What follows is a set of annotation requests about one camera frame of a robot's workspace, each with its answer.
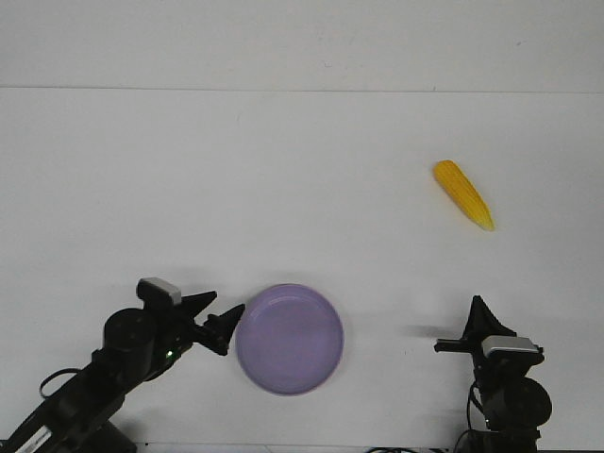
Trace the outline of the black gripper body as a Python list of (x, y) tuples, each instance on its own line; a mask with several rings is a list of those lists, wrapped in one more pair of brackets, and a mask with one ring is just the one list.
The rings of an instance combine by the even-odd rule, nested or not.
[(530, 368), (545, 361), (544, 350), (537, 344), (540, 350), (539, 354), (495, 353), (490, 358), (485, 358), (482, 353), (481, 342), (467, 341), (462, 336), (457, 340), (438, 339), (433, 348), (437, 353), (469, 354), (476, 372), (498, 378), (523, 377)]
[(210, 314), (202, 325), (178, 310), (168, 318), (159, 330), (155, 372), (166, 372), (193, 344), (222, 355), (222, 321), (218, 315)]

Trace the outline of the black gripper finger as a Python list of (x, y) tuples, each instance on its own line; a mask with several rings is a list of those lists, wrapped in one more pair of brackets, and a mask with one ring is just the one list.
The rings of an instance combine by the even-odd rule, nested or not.
[(185, 295), (181, 298), (180, 317), (186, 323), (193, 323), (197, 315), (205, 310), (217, 297), (217, 292)]
[(514, 337), (515, 332), (497, 320), (480, 295), (474, 295), (463, 338), (467, 341), (483, 341), (489, 336)]
[(204, 346), (219, 356), (226, 356), (244, 312), (245, 304), (240, 304), (220, 315), (209, 314), (203, 324), (206, 331)]

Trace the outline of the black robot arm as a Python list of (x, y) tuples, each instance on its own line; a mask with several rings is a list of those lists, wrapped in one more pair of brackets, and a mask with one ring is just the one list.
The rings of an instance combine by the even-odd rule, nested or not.
[(193, 344), (224, 356), (245, 306), (194, 318), (216, 294), (145, 299), (139, 308), (119, 310), (104, 325), (103, 345), (88, 365), (59, 389), (1, 443), (4, 452), (134, 452), (136, 444), (112, 422), (126, 395), (168, 371)]
[(528, 377), (544, 350), (501, 324), (483, 298), (472, 298), (458, 339), (438, 339), (436, 352), (471, 356), (474, 380), (466, 399), (466, 430), (455, 452), (536, 452), (539, 427), (551, 417), (546, 389)]

